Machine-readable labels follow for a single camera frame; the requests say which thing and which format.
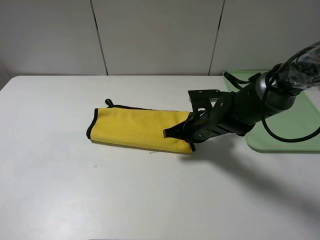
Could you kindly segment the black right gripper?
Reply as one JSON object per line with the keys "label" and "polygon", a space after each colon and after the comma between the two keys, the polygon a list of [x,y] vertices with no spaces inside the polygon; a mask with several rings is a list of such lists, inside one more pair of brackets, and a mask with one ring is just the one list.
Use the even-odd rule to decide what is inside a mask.
{"label": "black right gripper", "polygon": [[192,112],[187,121],[163,130],[164,138],[187,140],[191,143],[203,143],[224,134],[225,130],[210,120],[209,111]]}

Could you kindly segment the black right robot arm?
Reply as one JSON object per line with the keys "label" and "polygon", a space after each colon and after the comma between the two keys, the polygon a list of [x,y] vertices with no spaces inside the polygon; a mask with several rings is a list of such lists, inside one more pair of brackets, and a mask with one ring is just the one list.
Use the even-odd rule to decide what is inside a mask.
{"label": "black right robot arm", "polygon": [[272,70],[256,73],[244,82],[224,72],[223,76],[238,89],[237,92],[216,89],[188,91],[192,113],[185,121],[165,129],[164,137],[198,144],[225,134],[243,137],[261,122],[271,137],[284,143],[314,138],[320,133],[318,129],[304,137],[287,139],[274,134],[267,125],[267,118],[291,108],[296,96],[304,90],[283,79],[289,75],[288,71],[288,67],[277,64]]}

